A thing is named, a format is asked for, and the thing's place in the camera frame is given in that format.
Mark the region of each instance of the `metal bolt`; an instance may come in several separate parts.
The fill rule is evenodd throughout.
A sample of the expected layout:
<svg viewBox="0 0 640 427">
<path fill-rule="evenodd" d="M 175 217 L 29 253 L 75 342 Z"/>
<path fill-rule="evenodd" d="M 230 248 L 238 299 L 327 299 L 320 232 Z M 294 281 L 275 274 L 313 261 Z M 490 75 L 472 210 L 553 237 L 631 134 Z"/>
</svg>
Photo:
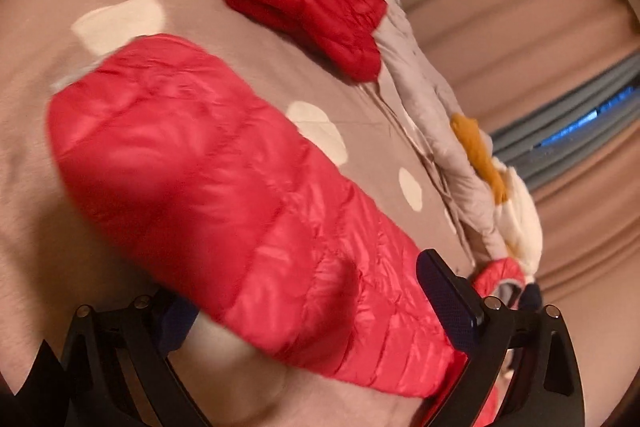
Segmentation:
<svg viewBox="0 0 640 427">
<path fill-rule="evenodd" d="M 502 301 L 493 295 L 489 295 L 484 299 L 484 305 L 490 310 L 499 310 L 502 307 Z"/>
<path fill-rule="evenodd" d="M 558 319 L 560 317 L 560 310 L 553 305 L 546 306 L 545 312 L 549 317 L 553 317 L 554 319 Z"/>
<path fill-rule="evenodd" d="M 91 306 L 87 306 L 86 304 L 83 304 L 76 310 L 76 315 L 81 319 L 86 317 L 89 313 L 91 313 Z"/>
<path fill-rule="evenodd" d="M 143 310 L 147 306 L 149 306 L 149 302 L 151 302 L 151 297 L 149 297 L 149 295 L 141 295 L 140 297 L 137 297 L 136 300 L 133 301 L 133 305 L 137 309 Z"/>
</svg>

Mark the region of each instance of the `beige curtain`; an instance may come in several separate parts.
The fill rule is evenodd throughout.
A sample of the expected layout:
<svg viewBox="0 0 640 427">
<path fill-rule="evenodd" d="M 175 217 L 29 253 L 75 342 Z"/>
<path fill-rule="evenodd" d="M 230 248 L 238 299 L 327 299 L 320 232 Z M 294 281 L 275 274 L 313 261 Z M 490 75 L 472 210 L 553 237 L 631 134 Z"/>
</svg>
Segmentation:
<svg viewBox="0 0 640 427">
<path fill-rule="evenodd" d="M 534 193 L 545 232 L 538 281 L 574 342 L 587 425 L 640 367 L 640 122 Z"/>
<path fill-rule="evenodd" d="M 640 46 L 625 0 L 403 0 L 420 47 L 488 132 Z"/>
</svg>

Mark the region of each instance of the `bed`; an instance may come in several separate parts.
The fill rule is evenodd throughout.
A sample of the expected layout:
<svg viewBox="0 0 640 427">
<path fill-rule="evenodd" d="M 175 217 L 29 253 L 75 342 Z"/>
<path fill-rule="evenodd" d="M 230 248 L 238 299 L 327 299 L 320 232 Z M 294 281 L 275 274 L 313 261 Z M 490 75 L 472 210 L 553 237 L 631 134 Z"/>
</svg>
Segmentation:
<svg viewBox="0 0 640 427">
<path fill-rule="evenodd" d="M 175 34 L 221 57 L 416 244 L 459 275 L 476 269 L 446 183 L 380 91 L 223 0 L 0 0 L 0 28 L 0 369 L 14 391 L 43 338 L 60 352 L 79 305 L 116 309 L 156 288 L 68 201 L 44 134 L 50 97 L 138 35 Z M 422 402 L 281 365 L 205 315 L 171 362 L 214 425 L 404 427 Z"/>
</svg>

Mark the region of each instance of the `curtain fold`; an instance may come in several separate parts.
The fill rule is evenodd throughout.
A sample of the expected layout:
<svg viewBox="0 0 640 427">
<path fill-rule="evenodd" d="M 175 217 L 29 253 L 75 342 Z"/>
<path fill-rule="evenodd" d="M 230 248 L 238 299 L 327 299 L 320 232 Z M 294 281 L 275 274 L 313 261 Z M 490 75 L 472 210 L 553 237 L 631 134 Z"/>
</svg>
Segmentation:
<svg viewBox="0 0 640 427">
<path fill-rule="evenodd" d="M 548 300 L 640 255 L 640 122 L 533 194 L 545 231 L 538 281 Z"/>
<path fill-rule="evenodd" d="M 639 114 L 640 91 L 636 89 L 610 109 L 595 109 L 591 116 L 585 117 L 590 120 L 571 133 L 558 138 L 551 137 L 552 142 L 543 143 L 509 163 L 518 171 L 529 190 L 535 190 L 596 152 L 633 124 Z"/>
<path fill-rule="evenodd" d="M 640 53 L 566 93 L 525 118 L 492 134 L 494 155 L 504 163 L 527 153 L 532 147 L 584 117 L 640 78 Z"/>
<path fill-rule="evenodd" d="M 491 132 L 640 48 L 626 0 L 403 0 L 421 49 Z"/>
</svg>

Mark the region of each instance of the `black bracket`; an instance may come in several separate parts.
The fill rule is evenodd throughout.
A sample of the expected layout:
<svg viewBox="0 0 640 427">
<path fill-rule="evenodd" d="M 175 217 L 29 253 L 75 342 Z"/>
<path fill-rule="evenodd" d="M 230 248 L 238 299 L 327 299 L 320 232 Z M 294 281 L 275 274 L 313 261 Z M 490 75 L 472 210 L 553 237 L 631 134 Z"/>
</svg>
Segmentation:
<svg viewBox="0 0 640 427">
<path fill-rule="evenodd" d="M 447 396 L 424 427 L 472 427 L 508 349 L 522 352 L 495 427 L 584 427 L 584 402 L 571 339 L 554 306 L 512 311 L 480 298 L 435 250 L 418 256 L 417 278 L 452 345 L 467 357 Z M 0 377 L 2 427 L 148 427 L 130 395 L 118 350 L 125 349 L 163 427 L 210 427 L 176 376 L 167 354 L 178 349 L 198 309 L 161 289 L 127 308 L 80 306 L 62 362 L 42 344 L 14 396 Z"/>
<path fill-rule="evenodd" d="M 494 427 L 584 427 L 584 399 L 571 338 L 555 306 L 514 311 L 500 299 L 482 299 L 435 250 L 425 250 L 417 277 L 452 345 L 468 362 L 425 427 L 474 424 L 508 349 L 522 358 Z"/>
</svg>

